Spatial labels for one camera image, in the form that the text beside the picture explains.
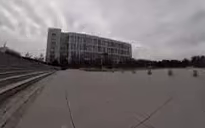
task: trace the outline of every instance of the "overcast sky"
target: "overcast sky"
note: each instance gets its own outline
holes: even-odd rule
[[[135,58],[205,55],[205,0],[0,0],[0,46],[45,53],[48,27],[128,41]]]

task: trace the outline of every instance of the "concrete step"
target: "concrete step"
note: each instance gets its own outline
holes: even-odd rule
[[[5,78],[14,75],[20,75],[28,72],[33,72],[33,70],[21,70],[21,71],[8,71],[8,72],[0,72],[0,78]]]
[[[26,87],[30,86],[31,84],[39,81],[40,79],[51,75],[54,72],[44,72],[27,79],[17,81],[15,83],[8,84],[7,86],[3,86],[0,88],[0,104],[2,104],[6,99],[10,96],[18,93],[19,91],[25,89]]]
[[[25,73],[25,74],[21,74],[21,75],[14,75],[14,76],[9,76],[9,77],[5,77],[5,78],[0,78],[0,88],[4,87],[4,86],[8,86],[11,83],[15,83],[18,81],[22,81],[22,80],[31,78],[33,76],[40,75],[42,73],[45,73],[45,72],[43,72],[43,71],[31,72],[31,73]]]
[[[24,70],[23,68],[0,68],[0,72],[8,72],[8,71],[20,71]]]

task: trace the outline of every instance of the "ground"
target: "ground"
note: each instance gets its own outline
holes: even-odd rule
[[[162,106],[138,128],[204,128],[205,71],[191,69],[127,72],[59,71],[24,113],[17,128],[131,128]]]

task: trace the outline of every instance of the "large white building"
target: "large white building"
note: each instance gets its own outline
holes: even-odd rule
[[[86,61],[105,61],[112,63],[126,61],[132,57],[129,43],[80,33],[63,33],[61,29],[49,28],[46,61],[55,60],[63,64]]]

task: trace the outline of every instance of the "sky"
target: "sky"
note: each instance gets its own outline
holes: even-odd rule
[[[129,42],[134,58],[205,55],[205,0],[0,0],[0,46],[45,54],[49,27]]]

